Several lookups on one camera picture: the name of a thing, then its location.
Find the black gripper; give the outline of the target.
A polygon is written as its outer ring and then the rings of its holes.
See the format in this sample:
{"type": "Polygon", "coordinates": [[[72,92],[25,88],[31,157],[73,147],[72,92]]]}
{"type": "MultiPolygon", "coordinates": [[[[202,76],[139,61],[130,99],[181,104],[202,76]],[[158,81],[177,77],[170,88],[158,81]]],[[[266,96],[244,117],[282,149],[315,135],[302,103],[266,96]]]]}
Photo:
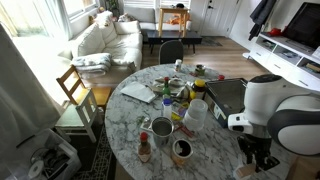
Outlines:
{"type": "Polygon", "coordinates": [[[244,134],[237,137],[240,150],[246,155],[246,163],[255,163],[255,171],[267,171],[277,166],[280,161],[271,155],[271,138],[258,138],[244,134]]]}

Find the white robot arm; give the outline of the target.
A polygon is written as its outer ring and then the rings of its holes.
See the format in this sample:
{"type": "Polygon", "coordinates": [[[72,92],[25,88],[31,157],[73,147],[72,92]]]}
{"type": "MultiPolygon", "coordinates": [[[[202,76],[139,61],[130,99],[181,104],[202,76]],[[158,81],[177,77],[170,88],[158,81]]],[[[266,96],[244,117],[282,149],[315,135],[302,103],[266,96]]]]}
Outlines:
{"type": "Polygon", "coordinates": [[[273,142],[302,156],[320,155],[320,95],[274,74],[248,81],[244,109],[228,118],[231,130],[240,131],[238,144],[257,172],[279,164],[271,155],[273,142]]]}

